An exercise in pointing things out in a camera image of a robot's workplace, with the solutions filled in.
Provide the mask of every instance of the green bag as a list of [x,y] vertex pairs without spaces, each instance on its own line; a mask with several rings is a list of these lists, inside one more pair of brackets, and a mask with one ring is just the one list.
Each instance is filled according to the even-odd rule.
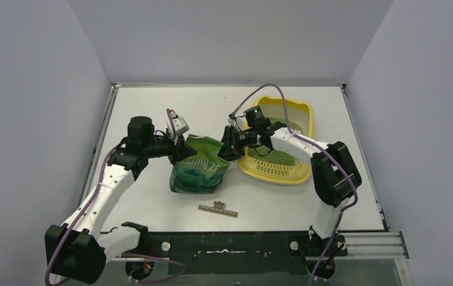
[[178,162],[170,175],[170,190],[192,194],[211,194],[223,181],[231,162],[218,157],[221,141],[190,134],[186,145],[197,154]]

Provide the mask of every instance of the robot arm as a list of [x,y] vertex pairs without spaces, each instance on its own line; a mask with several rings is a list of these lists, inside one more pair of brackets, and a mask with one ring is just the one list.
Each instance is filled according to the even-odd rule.
[[[173,122],[172,129],[167,129],[166,134],[161,136],[155,134],[150,118],[131,118],[128,136],[108,158],[103,180],[98,183],[99,190],[94,191],[97,185],[94,186],[94,190],[61,226],[51,225],[46,231],[48,264],[59,248],[58,256],[51,263],[52,273],[92,284],[111,259],[128,250],[149,245],[146,226],[126,222],[102,237],[100,231],[119,198],[148,165],[149,158],[168,156],[170,162],[175,164],[196,154],[186,146],[182,136],[188,130],[186,121],[174,112],[169,112],[169,119]],[[64,243],[60,248],[58,245],[62,240]]]
[[[100,230],[119,198],[148,165],[149,158],[168,156],[170,162],[175,164],[196,154],[195,150],[186,146],[182,136],[188,130],[186,121],[174,112],[167,113],[173,124],[164,136],[155,135],[150,118],[133,117],[128,124],[128,136],[122,141],[125,146],[118,145],[109,157],[98,192],[91,191],[61,226],[51,225],[46,231],[46,256],[52,273],[93,284],[111,259],[128,250],[148,252],[146,247],[150,243],[146,226],[126,222],[119,229],[102,237]],[[245,147],[264,145],[310,163],[315,189],[321,199],[317,221],[311,226],[314,231],[311,241],[318,241],[323,246],[322,242],[333,235],[340,210],[353,196],[353,190],[319,149],[296,138],[285,124],[271,123],[263,116],[260,107],[250,108],[244,115],[249,128],[239,130],[234,125],[226,126],[222,138],[224,145],[218,152],[218,157],[227,161],[238,160],[245,155]],[[328,144],[306,139],[327,150],[344,168],[354,185],[360,186],[361,177],[344,143]],[[94,195],[96,199],[84,211]],[[84,214],[73,225],[81,212]],[[58,249],[57,259],[51,265],[51,257],[62,240],[63,247]]]
[[[348,204],[349,199],[353,196],[353,190],[346,178],[323,152],[290,133],[286,124],[271,123],[269,119],[263,116],[259,106],[246,110],[244,117],[249,127],[245,130],[236,128],[233,124],[235,118],[231,117],[231,125],[225,127],[222,139],[224,146],[218,156],[225,160],[236,160],[245,155],[245,147],[266,146],[272,150],[286,152],[302,162],[310,164],[316,193],[321,199],[317,220],[311,228],[314,234],[318,236],[316,239],[326,240],[330,238],[341,209]],[[362,184],[355,162],[344,143],[319,142],[301,134],[299,134],[299,137],[312,141],[331,154],[349,175],[355,187]]]

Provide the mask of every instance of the yellow plastic colander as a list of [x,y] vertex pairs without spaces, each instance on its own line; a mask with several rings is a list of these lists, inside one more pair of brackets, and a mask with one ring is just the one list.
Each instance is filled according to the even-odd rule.
[[[253,106],[259,105],[265,117],[283,119],[284,110],[283,100],[279,97],[259,97]],[[288,108],[289,121],[296,123],[303,129],[303,134],[314,137],[314,114],[310,104],[306,102],[286,99]],[[311,175],[311,167],[309,162],[303,163],[298,159],[295,166],[285,166],[256,159],[248,155],[246,147],[246,155],[237,161],[239,168],[246,174],[260,179],[262,181],[271,182],[283,185],[300,184],[307,180]]]

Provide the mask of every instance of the purple cable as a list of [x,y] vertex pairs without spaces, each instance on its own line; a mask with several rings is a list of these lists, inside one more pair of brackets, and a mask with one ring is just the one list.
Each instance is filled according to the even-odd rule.
[[320,150],[323,154],[325,154],[325,156],[328,157],[328,159],[330,159],[330,161],[332,161],[332,163],[337,167],[337,170],[339,170],[339,172],[344,176],[344,178],[346,179],[346,181],[348,182],[349,186],[351,187],[351,189],[353,190],[353,196],[354,196],[354,199],[353,199],[353,203],[350,203],[348,204],[347,206],[343,207],[341,210],[340,210],[340,213],[339,213],[339,217],[337,218],[337,223],[334,227],[334,230],[332,232],[332,236],[328,239],[328,243],[327,245],[325,246],[325,249],[323,249],[323,252],[321,253],[321,255],[319,256],[318,258],[318,261],[316,261],[316,264],[314,265],[314,268],[312,269],[312,272],[311,272],[311,277],[309,279],[309,283],[308,285],[310,286],[312,284],[312,280],[313,278],[315,277],[315,273],[316,273],[316,270],[318,269],[318,265],[319,263],[323,260],[323,257],[325,256],[325,253],[327,252],[327,250],[330,248],[330,245],[332,244],[332,241],[334,240],[335,238],[335,235],[336,235],[336,232],[337,232],[337,228],[339,227],[339,224],[340,224],[340,221],[342,220],[342,214],[344,213],[345,210],[349,209],[350,207],[353,207],[354,205],[357,204],[358,202],[358,194],[356,193],[356,187],[355,187],[355,184],[353,184],[353,181],[351,180],[351,178],[347,175],[346,171],[344,170],[344,168],[342,168],[342,166],[339,164],[339,162],[337,162],[336,159],[334,159],[334,157],[332,157],[332,155],[330,155],[330,153],[327,152],[327,150],[323,149],[323,147],[319,146],[318,144],[312,142],[311,140],[308,140],[304,137],[301,137],[299,136],[298,134],[294,133],[293,132],[293,129],[290,127],[290,121],[288,119],[288,108],[286,107],[286,99],[284,98],[284,94],[283,94],[283,91],[281,90],[281,88],[273,83],[266,83],[262,86],[260,86],[259,88],[257,88],[255,91],[253,91],[250,95],[248,95],[246,97],[246,99],[244,99],[243,102],[241,102],[241,104],[232,112],[233,115],[235,115],[237,113],[237,111],[242,107],[242,105],[250,98],[252,97],[255,93],[257,93],[260,89],[266,87],[266,86],[273,86],[274,88],[277,89],[277,91],[279,92],[279,94],[281,95],[281,98],[283,99],[283,108],[284,108],[284,120],[286,121],[286,126],[288,128],[288,131],[290,132],[290,134],[293,134],[296,138],[298,138],[299,140],[301,141],[304,141],[304,142],[307,142],[309,144],[311,144],[313,147],[315,147],[316,149]]
[[163,281],[167,281],[167,280],[170,280],[170,279],[174,279],[176,278],[177,276],[180,276],[182,274],[184,274],[186,271],[188,271],[188,266],[180,263],[180,262],[177,262],[177,261],[174,261],[174,260],[169,260],[169,259],[164,259],[164,258],[161,258],[161,257],[154,257],[154,256],[148,256],[148,255],[142,255],[142,254],[121,254],[121,257],[123,258],[131,258],[131,257],[136,257],[136,258],[145,258],[145,259],[153,259],[153,260],[158,260],[158,261],[161,261],[161,262],[165,262],[165,263],[170,263],[170,264],[174,264],[174,265],[177,265],[177,266],[181,266],[184,268],[183,271],[180,271],[176,274],[173,274],[171,276],[167,276],[167,277],[164,277],[164,278],[159,278],[159,279],[155,279],[155,280],[149,280],[149,281],[144,281],[144,280],[140,280],[140,281],[136,281],[134,278],[132,278],[132,274],[134,272],[136,272],[137,270],[143,268],[144,266],[141,266],[141,267],[137,267],[135,269],[133,269],[132,271],[130,271],[130,273],[128,273],[128,276],[130,276],[132,278],[132,280],[138,284],[151,284],[151,283],[158,283],[158,282],[163,282]]
[[167,108],[167,116],[169,118],[169,121],[170,121],[170,127],[172,128],[172,138],[171,140],[175,140],[176,137],[177,137],[177,134],[176,134],[176,127],[174,127],[174,121],[172,121],[172,116],[170,115],[170,109]]
[[112,148],[106,155],[105,159],[104,159],[104,162],[102,163],[102,168],[100,169],[100,176],[98,177],[98,184],[97,184],[97,187],[95,188],[95,191],[93,192],[93,195],[91,196],[91,198],[89,199],[89,201],[86,203],[86,205],[84,206],[84,208],[79,212],[79,214],[76,216],[76,218],[74,219],[74,221],[69,225],[69,227],[67,228],[67,231],[65,232],[65,234],[63,235],[63,237],[61,238],[60,242],[58,243],[58,246],[56,246],[56,249],[54,250],[54,253],[53,255],[51,256],[51,259],[49,260],[49,263],[48,263],[48,268],[46,269],[46,275],[44,276],[44,283],[46,283],[46,286],[59,286],[59,285],[62,285],[64,284],[65,282],[67,282],[70,278],[66,278],[65,280],[61,281],[61,282],[58,282],[56,284],[51,284],[51,281],[49,281],[49,276],[51,274],[51,269],[53,267],[53,264],[54,262],[56,261],[56,258],[58,257],[58,253],[60,252],[61,248],[63,247],[63,244],[65,244],[65,240],[67,239],[67,237],[69,237],[69,234],[71,233],[72,229],[74,228],[74,226],[76,226],[77,222],[79,221],[79,219],[82,217],[82,215],[86,212],[86,210],[88,209],[88,207],[91,206],[91,204],[93,203],[93,201],[97,198],[97,195],[98,193],[100,192],[100,183],[102,182],[102,180],[104,179],[104,172],[106,171],[106,164],[107,164],[107,160],[109,159],[109,157],[111,156],[111,154],[114,153],[114,151],[116,150],[116,148],[118,147],[119,145],[115,146],[114,148]]

